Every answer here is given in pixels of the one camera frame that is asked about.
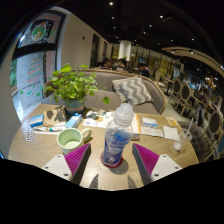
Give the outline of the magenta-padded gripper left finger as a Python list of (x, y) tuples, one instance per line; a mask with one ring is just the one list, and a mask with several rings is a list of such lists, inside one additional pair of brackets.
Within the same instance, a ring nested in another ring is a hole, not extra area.
[(90, 154), (91, 144), (88, 143), (65, 156), (60, 154), (56, 155), (42, 169), (79, 185)]

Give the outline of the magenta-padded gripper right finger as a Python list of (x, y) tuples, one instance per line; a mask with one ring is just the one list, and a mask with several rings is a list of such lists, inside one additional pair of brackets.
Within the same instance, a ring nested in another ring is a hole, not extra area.
[(158, 155), (138, 144), (133, 144), (132, 154), (136, 160), (144, 185), (155, 182), (182, 169), (167, 154)]

